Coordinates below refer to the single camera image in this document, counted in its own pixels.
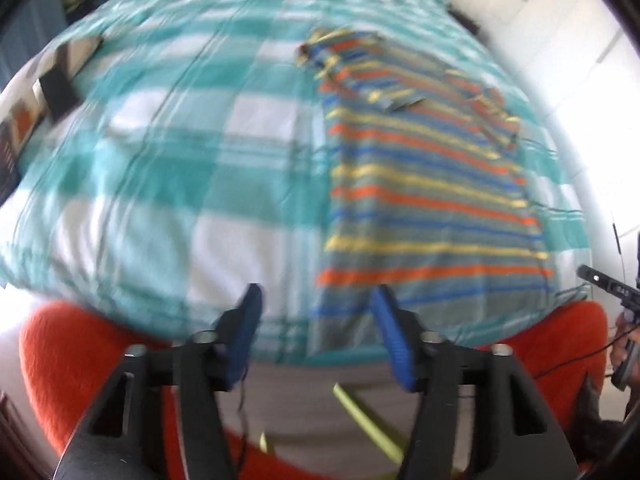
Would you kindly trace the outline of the right hand of person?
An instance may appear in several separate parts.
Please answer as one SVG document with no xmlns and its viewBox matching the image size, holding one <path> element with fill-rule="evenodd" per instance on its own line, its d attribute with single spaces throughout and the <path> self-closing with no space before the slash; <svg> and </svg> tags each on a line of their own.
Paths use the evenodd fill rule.
<svg viewBox="0 0 640 480">
<path fill-rule="evenodd" d="M 621 313 L 615 322 L 615 342 L 612 344 L 610 360 L 614 370 L 617 370 L 623 362 L 628 360 L 629 351 L 626 349 L 628 342 L 639 343 L 639 329 L 627 320 L 626 315 Z"/>
</svg>

